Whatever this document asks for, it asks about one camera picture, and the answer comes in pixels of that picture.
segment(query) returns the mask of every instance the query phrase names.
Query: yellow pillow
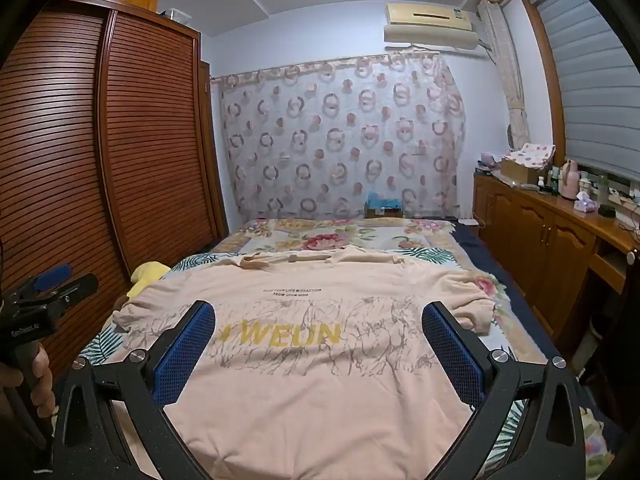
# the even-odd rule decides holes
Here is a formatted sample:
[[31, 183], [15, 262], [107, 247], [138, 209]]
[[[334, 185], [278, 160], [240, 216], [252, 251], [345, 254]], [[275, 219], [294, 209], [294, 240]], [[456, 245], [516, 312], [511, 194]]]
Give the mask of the yellow pillow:
[[129, 296], [129, 298], [133, 298], [139, 294], [143, 288], [150, 283], [156, 282], [170, 270], [171, 269], [169, 267], [161, 264], [160, 262], [147, 262], [146, 264], [140, 265], [131, 275], [131, 283], [134, 285], [127, 293], [127, 296]]

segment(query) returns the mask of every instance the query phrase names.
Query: bed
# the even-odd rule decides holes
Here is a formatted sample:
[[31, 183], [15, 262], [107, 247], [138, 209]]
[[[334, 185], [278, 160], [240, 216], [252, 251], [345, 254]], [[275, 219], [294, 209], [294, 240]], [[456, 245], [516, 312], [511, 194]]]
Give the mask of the bed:
[[[492, 259], [471, 231], [455, 222], [398, 218], [335, 221], [257, 219], [231, 234], [209, 253], [185, 258], [171, 273], [234, 258], [238, 254], [325, 251], [347, 245], [391, 251], [440, 266], [468, 270], [476, 285], [495, 302], [489, 333], [481, 336], [487, 348], [502, 348], [514, 358], [528, 362], [546, 362], [558, 354], [508, 273]], [[120, 348], [123, 337], [110, 319], [82, 355], [92, 364], [100, 364]], [[588, 402], [585, 406], [589, 408], [582, 410], [587, 478], [596, 478], [612, 460], [612, 455], [608, 453], [603, 438], [603, 422], [594, 416], [597, 412], [593, 406]], [[514, 403], [487, 460], [487, 468], [496, 465], [505, 453], [522, 408], [521, 402]]]

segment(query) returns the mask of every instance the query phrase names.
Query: white wall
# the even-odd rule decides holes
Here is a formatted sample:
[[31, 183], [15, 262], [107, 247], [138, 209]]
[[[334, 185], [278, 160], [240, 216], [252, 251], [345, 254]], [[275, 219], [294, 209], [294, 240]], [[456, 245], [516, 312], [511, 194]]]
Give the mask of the white wall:
[[[202, 42], [202, 59], [212, 75], [242, 73], [335, 57], [382, 54], [385, 2], [345, 2], [305, 7], [274, 14]], [[473, 172], [480, 152], [506, 152], [509, 123], [498, 71], [480, 47], [470, 55], [444, 54], [466, 110], [466, 139], [458, 165], [461, 216], [473, 202]], [[219, 94], [212, 88], [214, 129], [225, 208], [230, 229], [238, 227], [222, 141]]]
[[[216, 75], [215, 56], [216, 43], [204, 33], [200, 33], [200, 59], [209, 63], [211, 75]], [[222, 200], [225, 203], [226, 221], [231, 232], [238, 229], [242, 224], [238, 208], [234, 199], [234, 192], [231, 187], [231, 177], [229, 175], [228, 164], [226, 163], [225, 140], [222, 135], [222, 120], [220, 119], [220, 88], [218, 85], [211, 85], [211, 113], [213, 116], [213, 140], [216, 145], [216, 159], [218, 160], [218, 171], [220, 172], [220, 187], [222, 188]]]
[[531, 142], [536, 144], [551, 143], [553, 142], [553, 130], [545, 68], [542, 65], [538, 42], [527, 9], [525, 9], [522, 0], [511, 0], [504, 7], [503, 12], [509, 25], [520, 65]]

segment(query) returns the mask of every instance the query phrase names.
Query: wooden dresser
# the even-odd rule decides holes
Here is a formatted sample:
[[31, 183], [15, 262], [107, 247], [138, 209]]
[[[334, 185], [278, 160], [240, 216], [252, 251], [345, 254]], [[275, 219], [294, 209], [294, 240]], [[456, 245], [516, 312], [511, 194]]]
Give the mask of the wooden dresser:
[[622, 291], [633, 248], [619, 220], [574, 210], [574, 203], [474, 177], [480, 237], [507, 270], [565, 355], [611, 289]]

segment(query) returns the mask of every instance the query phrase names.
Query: blue gripper pad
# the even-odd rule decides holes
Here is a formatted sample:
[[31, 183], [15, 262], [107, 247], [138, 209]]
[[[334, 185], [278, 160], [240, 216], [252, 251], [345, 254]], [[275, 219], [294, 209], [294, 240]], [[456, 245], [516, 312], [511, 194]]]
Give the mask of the blue gripper pad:
[[71, 266], [69, 264], [60, 265], [55, 269], [39, 274], [35, 282], [33, 282], [33, 290], [35, 292], [44, 292], [66, 282], [69, 278], [71, 278]]
[[203, 303], [154, 369], [152, 396], [162, 408], [180, 397], [205, 346], [216, 327], [216, 314]]
[[422, 311], [422, 331], [460, 400], [478, 408], [484, 400], [482, 368], [433, 303]]

